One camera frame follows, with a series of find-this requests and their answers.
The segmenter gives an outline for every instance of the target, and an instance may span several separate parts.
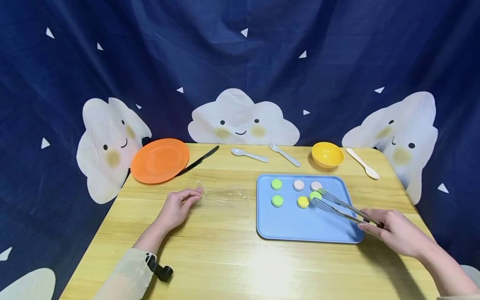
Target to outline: cloud mouth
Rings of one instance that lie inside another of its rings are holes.
[[[128,139],[125,139],[125,145],[123,145],[123,146],[120,147],[120,148],[125,148],[125,147],[127,146],[127,144],[128,144]]]

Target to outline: orange plate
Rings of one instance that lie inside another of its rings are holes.
[[[143,183],[161,183],[185,168],[190,157],[187,145],[176,139],[161,139],[140,149],[130,167],[135,179]]]

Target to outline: macaron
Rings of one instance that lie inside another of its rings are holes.
[[[280,179],[274,179],[272,180],[272,189],[274,189],[275,191],[278,191],[282,188],[282,182],[280,181]]]
[[[275,195],[273,196],[272,198],[272,205],[275,206],[275,207],[281,207],[283,204],[283,198],[282,196],[279,196],[279,195]]]
[[[312,191],[318,191],[318,189],[321,189],[322,188],[322,184],[319,183],[318,181],[314,181],[310,184],[310,189]]]
[[[310,195],[309,195],[310,201],[311,201],[313,198],[321,199],[321,198],[322,198],[322,194],[320,194],[320,193],[317,192],[317,191],[313,191],[313,192],[311,192]]]
[[[307,208],[308,204],[310,204],[310,200],[307,197],[302,196],[297,199],[297,205],[301,208]]]
[[[293,188],[296,190],[296,191],[302,191],[303,188],[305,187],[305,183],[303,183],[303,181],[301,180],[295,180],[293,182]]]

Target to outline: white sleeve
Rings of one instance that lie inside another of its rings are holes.
[[[148,255],[151,254],[128,249],[93,300],[140,300],[153,275],[145,261]]]
[[[480,295],[472,295],[472,296],[446,296],[446,297],[438,297],[437,300],[480,300]]]

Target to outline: person's left hand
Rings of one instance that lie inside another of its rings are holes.
[[[201,199],[202,193],[200,187],[169,193],[155,222],[168,233],[185,221],[190,207]]]

